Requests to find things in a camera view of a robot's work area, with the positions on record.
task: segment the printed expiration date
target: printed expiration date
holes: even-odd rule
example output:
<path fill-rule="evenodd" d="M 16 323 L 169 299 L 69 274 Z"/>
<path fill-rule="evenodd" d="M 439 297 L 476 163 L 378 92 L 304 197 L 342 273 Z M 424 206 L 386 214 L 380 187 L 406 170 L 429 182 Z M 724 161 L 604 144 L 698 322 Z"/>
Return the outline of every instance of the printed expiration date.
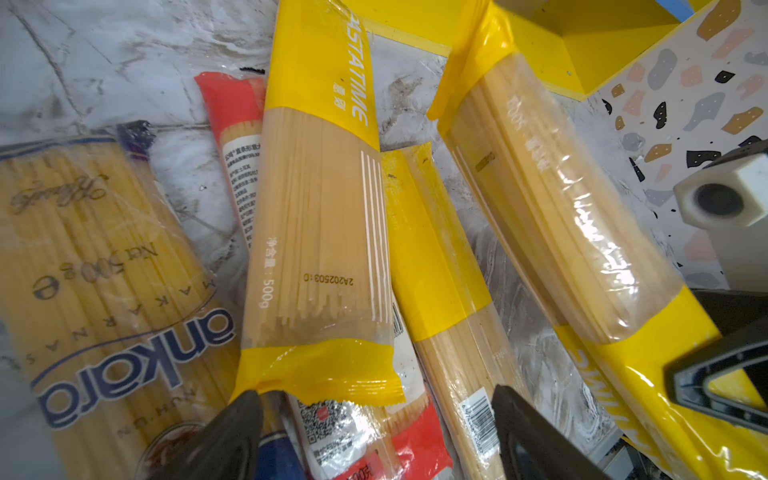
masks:
<path fill-rule="evenodd" d="M 304 281 L 305 282 L 317 282 L 317 283 L 333 283 L 335 285 L 349 285 L 352 286 L 355 279 L 353 278 L 347 278 L 345 276 L 336 276 L 336 275 L 311 275 L 309 273 L 304 273 Z"/>

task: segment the white hexagonal nut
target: white hexagonal nut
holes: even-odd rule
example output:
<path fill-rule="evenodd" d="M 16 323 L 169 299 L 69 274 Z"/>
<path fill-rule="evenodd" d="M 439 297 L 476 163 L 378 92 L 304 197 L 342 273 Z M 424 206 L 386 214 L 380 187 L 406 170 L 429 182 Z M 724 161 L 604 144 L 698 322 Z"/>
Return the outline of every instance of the white hexagonal nut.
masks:
<path fill-rule="evenodd" d="M 707 185 L 725 185 L 743 202 L 738 213 L 713 214 L 701 207 Z M 768 215 L 768 154 L 757 154 L 703 168 L 673 188 L 683 222 L 705 230 L 748 227 Z"/>

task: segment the marble countertop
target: marble countertop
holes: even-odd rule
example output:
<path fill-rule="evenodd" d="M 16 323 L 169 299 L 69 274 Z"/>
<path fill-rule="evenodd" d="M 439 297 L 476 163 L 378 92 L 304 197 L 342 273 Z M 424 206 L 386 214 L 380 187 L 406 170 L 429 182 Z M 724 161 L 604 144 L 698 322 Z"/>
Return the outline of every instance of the marble countertop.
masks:
<path fill-rule="evenodd" d="M 0 0 L 0 145 L 144 119 L 157 127 L 152 165 L 225 301 L 242 314 L 247 250 L 194 75 L 268 68 L 272 0 Z M 445 59 L 371 38 L 384 151 L 431 141 L 536 408 L 589 453 L 615 425 L 597 405 L 495 239 L 425 113 Z M 652 213 L 598 100 L 558 97 L 578 133 L 654 238 Z M 0 335 L 0 464 L 13 478 L 63 478 L 45 424 Z"/>

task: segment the blue object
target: blue object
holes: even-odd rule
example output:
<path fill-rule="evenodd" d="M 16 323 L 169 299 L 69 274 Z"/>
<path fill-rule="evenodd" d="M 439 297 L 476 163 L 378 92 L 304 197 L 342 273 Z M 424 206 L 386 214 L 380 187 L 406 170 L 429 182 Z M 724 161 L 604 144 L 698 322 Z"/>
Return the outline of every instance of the blue object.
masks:
<path fill-rule="evenodd" d="M 287 433 L 275 432 L 261 439 L 254 480 L 306 480 Z"/>
<path fill-rule="evenodd" d="M 685 22 L 694 15 L 694 10 L 690 7 L 688 0 L 656 0 L 656 3 L 674 15 L 680 23 Z"/>

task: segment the hexagonal part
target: hexagonal part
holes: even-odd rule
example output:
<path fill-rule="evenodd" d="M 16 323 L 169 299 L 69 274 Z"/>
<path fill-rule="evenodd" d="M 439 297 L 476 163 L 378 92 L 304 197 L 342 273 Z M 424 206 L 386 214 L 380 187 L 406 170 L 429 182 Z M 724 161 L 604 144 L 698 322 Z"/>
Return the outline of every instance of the hexagonal part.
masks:
<path fill-rule="evenodd" d="M 768 215 L 768 154 L 703 168 L 673 190 L 683 222 L 689 225 L 704 230 L 748 227 Z M 740 207 L 733 204 L 739 201 L 732 192 L 740 198 Z M 708 197 L 730 200 L 731 205 L 713 206 Z"/>

